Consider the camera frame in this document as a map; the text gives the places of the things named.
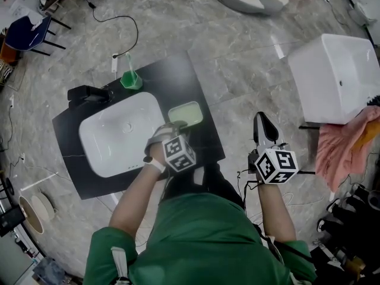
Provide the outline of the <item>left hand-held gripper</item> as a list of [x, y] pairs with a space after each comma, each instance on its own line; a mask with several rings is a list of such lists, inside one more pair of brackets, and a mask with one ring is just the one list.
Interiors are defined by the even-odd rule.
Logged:
[[195, 151], [180, 133], [180, 129], [187, 127], [186, 121], [174, 121], [172, 139], [162, 142], [165, 162], [176, 173], [188, 170], [197, 163]]

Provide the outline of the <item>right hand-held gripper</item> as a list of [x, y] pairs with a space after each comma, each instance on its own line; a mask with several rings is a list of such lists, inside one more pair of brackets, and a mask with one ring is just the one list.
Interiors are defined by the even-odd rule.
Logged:
[[264, 112], [258, 112], [254, 117], [254, 141], [262, 144], [264, 136], [279, 145], [272, 145], [262, 151], [252, 150], [248, 154], [248, 173], [254, 174], [262, 184], [284, 184], [299, 171], [295, 152], [288, 143], [284, 143], [280, 127]]

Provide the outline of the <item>pale green rectangular plastic tray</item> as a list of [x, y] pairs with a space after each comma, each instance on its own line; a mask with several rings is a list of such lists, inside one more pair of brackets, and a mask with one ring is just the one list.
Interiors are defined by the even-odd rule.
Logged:
[[168, 116], [171, 122], [186, 122], [186, 127], [200, 124], [204, 118], [200, 105], [195, 101], [170, 109]]

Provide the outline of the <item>person's left forearm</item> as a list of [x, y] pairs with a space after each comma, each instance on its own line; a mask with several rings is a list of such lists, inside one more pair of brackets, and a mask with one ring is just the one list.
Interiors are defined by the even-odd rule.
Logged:
[[110, 227], [123, 230], [135, 238], [160, 175], [161, 171], [152, 164], [146, 164], [142, 168], [113, 211]]

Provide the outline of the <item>person's right forearm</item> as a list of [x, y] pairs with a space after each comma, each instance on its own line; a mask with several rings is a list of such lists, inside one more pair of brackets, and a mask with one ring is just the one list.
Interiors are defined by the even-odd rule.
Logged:
[[258, 187], [264, 232], [281, 243], [296, 240], [296, 231], [277, 185]]

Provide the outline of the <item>person's left hand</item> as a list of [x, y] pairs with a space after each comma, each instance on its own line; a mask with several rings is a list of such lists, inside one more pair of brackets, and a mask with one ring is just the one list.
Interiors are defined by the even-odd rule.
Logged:
[[168, 122], [156, 129], [153, 136], [148, 139], [144, 153], [150, 156], [150, 148], [154, 144], [162, 143], [163, 141], [171, 140], [173, 136], [173, 124]]

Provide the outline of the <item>black top vanity cabinet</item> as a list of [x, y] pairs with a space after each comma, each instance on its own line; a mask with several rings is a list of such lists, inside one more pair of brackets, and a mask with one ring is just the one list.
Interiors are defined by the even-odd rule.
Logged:
[[126, 190], [142, 167], [109, 178], [98, 176], [92, 170], [80, 140], [81, 122], [140, 92], [150, 93], [157, 99], [164, 123], [169, 121], [170, 109], [188, 102], [198, 102], [204, 117], [202, 122], [184, 129], [188, 144], [196, 154], [196, 167], [218, 162], [225, 157], [201, 84], [186, 52], [142, 67], [137, 74], [143, 82], [139, 90], [125, 89], [119, 80], [115, 80], [101, 88], [109, 90], [109, 102], [87, 102], [75, 109], [68, 108], [53, 120], [66, 168], [83, 200]]

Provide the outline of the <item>white band wrist watch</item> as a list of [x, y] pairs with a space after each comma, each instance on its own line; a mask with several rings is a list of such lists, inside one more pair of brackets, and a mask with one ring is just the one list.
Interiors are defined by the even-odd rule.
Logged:
[[155, 167], [160, 173], [164, 173], [166, 170], [166, 166], [151, 156], [145, 156], [143, 158], [143, 162], [147, 165]]

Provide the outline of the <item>green cup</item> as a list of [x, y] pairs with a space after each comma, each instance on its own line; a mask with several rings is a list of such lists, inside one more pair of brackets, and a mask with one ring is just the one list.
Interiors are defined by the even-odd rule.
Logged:
[[129, 90], [139, 90], [143, 86], [141, 77], [135, 71], [127, 71], [120, 80], [122, 86]]

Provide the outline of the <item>white sink basin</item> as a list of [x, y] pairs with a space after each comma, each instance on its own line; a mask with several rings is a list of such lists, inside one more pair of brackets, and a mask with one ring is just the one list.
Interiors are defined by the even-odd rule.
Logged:
[[157, 99], [140, 92], [83, 120], [80, 140], [92, 170], [109, 178], [144, 166], [144, 149], [164, 124]]

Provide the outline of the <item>person's dark trousers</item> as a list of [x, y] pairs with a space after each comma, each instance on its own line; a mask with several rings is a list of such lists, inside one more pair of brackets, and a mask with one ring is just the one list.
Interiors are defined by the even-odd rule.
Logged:
[[169, 180], [161, 200], [165, 201], [186, 194], [209, 193], [231, 201], [242, 209], [245, 208], [242, 197], [236, 192], [232, 184], [224, 178], [218, 163], [208, 164], [203, 167], [203, 170], [200, 185], [195, 183], [195, 169], [174, 175]]

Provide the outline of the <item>pink towel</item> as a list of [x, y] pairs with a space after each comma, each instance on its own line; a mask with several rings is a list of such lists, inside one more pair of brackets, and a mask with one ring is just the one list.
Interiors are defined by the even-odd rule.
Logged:
[[345, 125], [325, 124], [319, 129], [315, 173], [322, 177], [330, 191], [337, 192], [349, 174], [362, 174], [372, 141], [361, 148], [353, 146], [368, 122], [380, 121], [380, 107], [367, 106]]

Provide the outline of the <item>white square tub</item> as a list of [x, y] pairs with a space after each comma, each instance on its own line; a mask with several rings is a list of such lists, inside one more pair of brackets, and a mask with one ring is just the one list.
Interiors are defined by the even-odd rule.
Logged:
[[380, 95], [380, 65], [368, 39], [322, 34], [287, 60], [307, 122], [344, 125]]

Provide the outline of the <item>black faucet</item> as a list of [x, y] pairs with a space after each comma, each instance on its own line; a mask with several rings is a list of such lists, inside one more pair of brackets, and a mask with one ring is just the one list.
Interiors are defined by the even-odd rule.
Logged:
[[106, 103], [111, 100], [107, 89], [100, 89], [89, 85], [81, 85], [68, 90], [68, 107], [75, 109], [87, 102]]

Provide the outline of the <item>orange cloth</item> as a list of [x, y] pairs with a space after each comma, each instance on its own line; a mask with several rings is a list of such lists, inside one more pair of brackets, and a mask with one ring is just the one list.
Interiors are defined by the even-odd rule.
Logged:
[[368, 122], [361, 136], [355, 142], [353, 148], [361, 148], [365, 144], [371, 142], [377, 135], [380, 134], [380, 121]]

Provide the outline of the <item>person's green shirt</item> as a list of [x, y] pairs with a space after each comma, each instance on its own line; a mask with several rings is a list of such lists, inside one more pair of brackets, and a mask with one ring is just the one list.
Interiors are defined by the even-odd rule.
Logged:
[[294, 285], [316, 280], [308, 246], [287, 242], [273, 254], [235, 203], [213, 194], [163, 201], [146, 248], [105, 227], [91, 238], [83, 285], [114, 285], [113, 247], [125, 251], [132, 285]]

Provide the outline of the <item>round beige box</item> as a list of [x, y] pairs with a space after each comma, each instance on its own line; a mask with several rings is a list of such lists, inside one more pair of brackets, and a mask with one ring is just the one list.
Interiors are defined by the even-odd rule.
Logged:
[[31, 203], [37, 216], [42, 220], [51, 221], [55, 217], [56, 210], [45, 194], [41, 192], [34, 194]]

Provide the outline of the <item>blue chair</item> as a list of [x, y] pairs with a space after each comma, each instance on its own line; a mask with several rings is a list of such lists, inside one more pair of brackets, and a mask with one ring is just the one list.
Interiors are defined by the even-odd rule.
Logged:
[[49, 30], [51, 22], [57, 23], [66, 29], [70, 30], [71, 27], [56, 20], [51, 15], [47, 15], [43, 18], [40, 24], [33, 25], [28, 16], [23, 16], [20, 19], [14, 21], [7, 30], [5, 35], [5, 44], [10, 48], [20, 52], [34, 52], [44, 56], [50, 56], [49, 53], [42, 52], [36, 48], [42, 43], [54, 46], [65, 50], [66, 47], [47, 41], [46, 35], [48, 33], [56, 35]]

